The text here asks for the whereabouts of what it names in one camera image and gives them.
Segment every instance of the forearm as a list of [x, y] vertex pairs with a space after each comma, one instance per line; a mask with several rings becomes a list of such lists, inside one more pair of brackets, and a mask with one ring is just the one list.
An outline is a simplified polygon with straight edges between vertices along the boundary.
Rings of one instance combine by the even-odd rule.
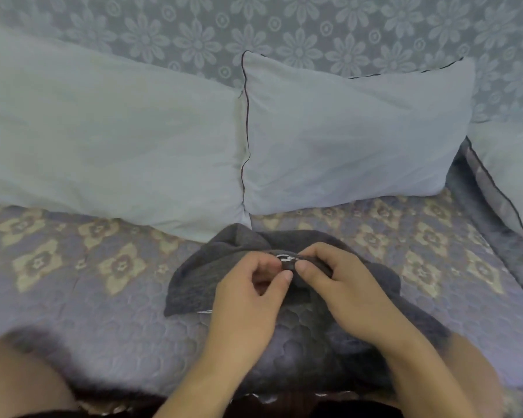
[[411, 333], [384, 356], [406, 418], [478, 418], [442, 358], [420, 332]]
[[243, 377], [202, 357], [153, 418], [220, 418]]

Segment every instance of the fingernail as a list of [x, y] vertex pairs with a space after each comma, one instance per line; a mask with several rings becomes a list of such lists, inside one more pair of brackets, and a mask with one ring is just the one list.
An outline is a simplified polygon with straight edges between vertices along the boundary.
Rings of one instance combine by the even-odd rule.
[[305, 271], [306, 267], [308, 267], [308, 261], [306, 261], [306, 260], [298, 260], [294, 264], [294, 268], [296, 268], [299, 273], [302, 273], [303, 271]]

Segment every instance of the person's right hand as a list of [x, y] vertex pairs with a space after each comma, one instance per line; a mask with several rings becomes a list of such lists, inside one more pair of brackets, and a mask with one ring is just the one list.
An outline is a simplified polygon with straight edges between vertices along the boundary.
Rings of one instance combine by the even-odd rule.
[[397, 351], [404, 340], [421, 336], [356, 255], [323, 242], [300, 254], [318, 257], [333, 270], [330, 279], [309, 261], [299, 260], [295, 265], [300, 277], [321, 295], [335, 321], [347, 333], [382, 352]]

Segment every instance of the person's left hand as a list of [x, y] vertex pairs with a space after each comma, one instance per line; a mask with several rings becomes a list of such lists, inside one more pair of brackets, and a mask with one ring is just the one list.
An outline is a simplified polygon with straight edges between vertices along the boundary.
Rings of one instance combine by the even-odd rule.
[[242, 379], [273, 336], [292, 276], [279, 258], [247, 253], [217, 285], [202, 357]]

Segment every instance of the cushion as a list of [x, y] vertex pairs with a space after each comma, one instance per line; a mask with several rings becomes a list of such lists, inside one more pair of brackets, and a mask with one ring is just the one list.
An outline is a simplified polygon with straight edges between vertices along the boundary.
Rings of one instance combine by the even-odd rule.
[[523, 236], [523, 124], [472, 124], [463, 153], [490, 207]]
[[350, 80], [251, 52], [242, 66], [249, 213], [429, 196], [443, 188], [471, 119], [471, 60]]
[[0, 204], [122, 218], [199, 242], [249, 226], [238, 96], [0, 25]]

